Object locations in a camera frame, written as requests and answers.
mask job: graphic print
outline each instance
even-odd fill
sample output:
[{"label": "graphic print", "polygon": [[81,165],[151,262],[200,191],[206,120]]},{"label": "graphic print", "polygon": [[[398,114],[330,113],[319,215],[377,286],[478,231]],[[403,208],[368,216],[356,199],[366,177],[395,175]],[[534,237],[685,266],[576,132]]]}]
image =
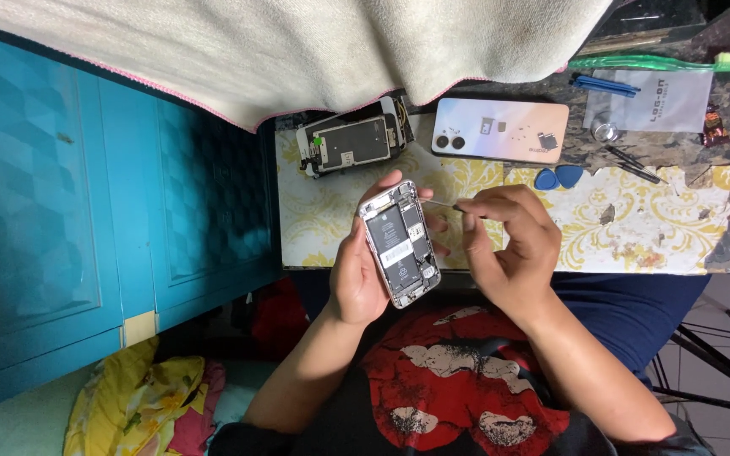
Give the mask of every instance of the graphic print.
[{"label": "graphic print", "polygon": [[428,451],[462,432],[490,456],[541,454],[568,427],[542,406],[526,336],[484,307],[409,311],[362,359],[376,426],[399,448]]}]

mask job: blue opening pick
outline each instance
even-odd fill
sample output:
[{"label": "blue opening pick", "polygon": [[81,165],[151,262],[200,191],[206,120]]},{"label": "blue opening pick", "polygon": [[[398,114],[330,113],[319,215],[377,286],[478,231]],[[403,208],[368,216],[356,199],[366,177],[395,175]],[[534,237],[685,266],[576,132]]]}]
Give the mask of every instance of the blue opening pick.
[{"label": "blue opening pick", "polygon": [[583,169],[575,165],[559,165],[556,167],[556,178],[565,188],[571,188],[582,178]]},{"label": "blue opening pick", "polygon": [[540,171],[534,178],[534,188],[537,190],[553,190],[560,186],[559,179],[556,174],[548,168]]}]

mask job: hand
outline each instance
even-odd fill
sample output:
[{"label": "hand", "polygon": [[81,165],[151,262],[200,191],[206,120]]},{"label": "hand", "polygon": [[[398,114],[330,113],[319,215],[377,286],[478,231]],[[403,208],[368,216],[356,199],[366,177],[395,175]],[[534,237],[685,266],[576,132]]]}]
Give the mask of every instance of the hand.
[{"label": "hand", "polygon": [[[482,190],[459,200],[463,214],[463,247],[469,269],[483,295],[512,320],[536,312],[553,295],[551,276],[559,257],[562,233],[537,195],[525,185]],[[481,217],[502,222],[511,240],[492,252]]]},{"label": "hand", "polygon": [[[359,204],[400,181],[401,171],[392,171],[369,188]],[[432,190],[428,188],[418,188],[418,192],[420,199],[432,198]],[[433,231],[441,232],[449,228],[447,222],[438,217],[426,215],[425,220]],[[433,249],[441,255],[449,254],[449,249],[438,243],[433,243]],[[351,233],[340,243],[331,270],[330,305],[333,305],[340,321],[366,326],[382,315],[388,301],[390,294],[366,241],[365,222],[360,217],[354,217]]]}]

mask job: plastic bag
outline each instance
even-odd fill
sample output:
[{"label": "plastic bag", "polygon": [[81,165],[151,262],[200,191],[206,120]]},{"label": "plastic bag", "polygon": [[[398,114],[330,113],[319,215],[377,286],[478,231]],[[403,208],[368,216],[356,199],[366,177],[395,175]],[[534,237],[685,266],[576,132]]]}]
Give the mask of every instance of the plastic bag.
[{"label": "plastic bag", "polygon": [[711,71],[596,70],[594,78],[640,88],[634,98],[591,90],[583,128],[593,119],[619,130],[703,132]]}]

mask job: cream blanket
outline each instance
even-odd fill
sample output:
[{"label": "cream blanket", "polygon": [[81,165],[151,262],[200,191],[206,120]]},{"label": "cream blanket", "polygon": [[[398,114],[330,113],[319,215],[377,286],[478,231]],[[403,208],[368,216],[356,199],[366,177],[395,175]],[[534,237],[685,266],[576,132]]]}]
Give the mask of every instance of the cream blanket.
[{"label": "cream blanket", "polygon": [[246,130],[404,87],[542,79],[611,0],[0,0],[0,29],[171,93]]}]

